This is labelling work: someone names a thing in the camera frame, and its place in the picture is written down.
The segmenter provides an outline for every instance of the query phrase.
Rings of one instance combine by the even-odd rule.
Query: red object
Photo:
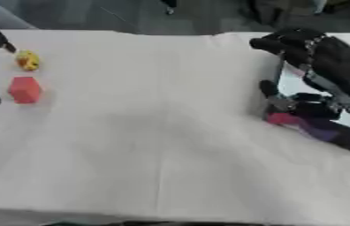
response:
[[[267,121],[271,124],[298,124],[299,118],[288,113],[273,113],[267,117]]]
[[[12,95],[16,103],[36,103],[42,89],[33,77],[16,77],[13,79],[9,94]]]

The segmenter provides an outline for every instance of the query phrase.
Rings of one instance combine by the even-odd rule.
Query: white fabric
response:
[[[6,34],[43,65],[0,51],[0,209],[350,225],[350,152],[256,115],[278,63],[249,48],[263,34]],[[45,94],[16,105],[29,75]]]
[[[328,0],[314,0],[316,3],[316,13],[320,13],[325,8],[325,5],[328,3]]]

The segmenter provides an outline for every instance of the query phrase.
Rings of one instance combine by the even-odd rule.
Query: small toy ball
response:
[[[20,51],[16,60],[19,67],[28,72],[37,70],[41,61],[35,53],[29,50]]]

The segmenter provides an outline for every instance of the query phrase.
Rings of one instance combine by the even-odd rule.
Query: red block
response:
[[[13,79],[9,94],[12,95],[16,103],[36,103],[42,89],[33,77],[16,77]]]

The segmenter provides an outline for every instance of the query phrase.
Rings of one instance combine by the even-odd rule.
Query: floor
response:
[[[242,16],[240,9],[246,9],[244,2],[179,0],[177,12],[166,16],[164,5],[158,0],[0,0],[2,6],[41,29],[115,30],[160,35],[270,32],[276,29]],[[293,15],[286,24],[350,33],[350,7],[334,14]]]

